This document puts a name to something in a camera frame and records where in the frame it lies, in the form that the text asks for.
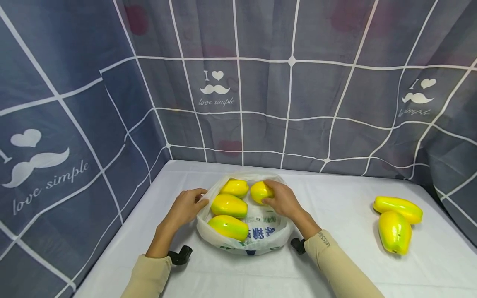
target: gray curtain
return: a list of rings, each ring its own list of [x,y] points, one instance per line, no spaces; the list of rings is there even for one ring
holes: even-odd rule
[[[476,13],[0,0],[2,294],[70,297],[170,159],[410,180],[477,244]]]

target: beige sleeve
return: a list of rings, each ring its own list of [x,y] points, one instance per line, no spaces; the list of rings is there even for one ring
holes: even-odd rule
[[[305,241],[305,250],[326,276],[337,298],[384,298],[327,231]]]
[[[171,268],[169,256],[154,259],[140,255],[121,298],[157,298],[166,286]]]

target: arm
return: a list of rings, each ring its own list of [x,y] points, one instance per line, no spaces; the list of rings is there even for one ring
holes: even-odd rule
[[[197,188],[180,193],[169,213],[157,226],[146,254],[137,259],[121,298],[157,298],[162,293],[172,268],[171,258],[167,256],[172,239],[181,226],[194,220],[197,213],[208,204],[208,200],[199,202],[206,192],[203,188]]]
[[[330,233],[322,230],[312,216],[303,210],[289,187],[271,180],[265,183],[273,189],[275,197],[263,199],[262,202],[294,222],[305,238],[306,252],[326,276],[337,298],[384,298]]]

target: yellow papaya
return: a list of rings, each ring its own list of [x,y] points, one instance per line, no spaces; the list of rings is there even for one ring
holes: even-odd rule
[[[379,236],[383,247],[390,253],[407,254],[413,230],[404,216],[387,211],[379,216]]]
[[[236,196],[221,194],[215,197],[210,207],[215,215],[229,215],[236,218],[247,216],[247,203]]]
[[[234,195],[237,198],[243,198],[247,195],[249,186],[246,181],[238,179],[229,179],[222,187],[219,193]]]
[[[266,197],[273,198],[275,194],[273,193],[273,189],[268,187],[263,181],[259,181],[250,188],[250,196],[258,204],[264,205],[262,199]]]
[[[208,224],[222,236],[238,241],[245,241],[249,234],[249,226],[246,223],[228,215],[213,217]]]
[[[412,225],[418,224],[422,221],[422,209],[416,204],[404,199],[389,196],[377,196],[374,200],[373,208],[379,213],[396,211],[402,214]]]

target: white tablecloth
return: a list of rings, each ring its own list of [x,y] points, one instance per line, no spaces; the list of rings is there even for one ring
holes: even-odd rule
[[[258,168],[170,161],[111,241],[75,298],[118,298],[137,256],[184,189],[212,186],[224,173]],[[331,232],[343,250],[387,298],[477,297],[477,251],[421,187],[409,182],[265,169],[283,177],[302,206]],[[396,196],[424,211],[409,253],[386,253],[371,204]],[[237,256],[203,241],[195,225],[176,235],[172,250],[194,250],[189,263],[172,269],[163,297],[333,297],[328,282],[305,254],[289,245],[262,256]]]

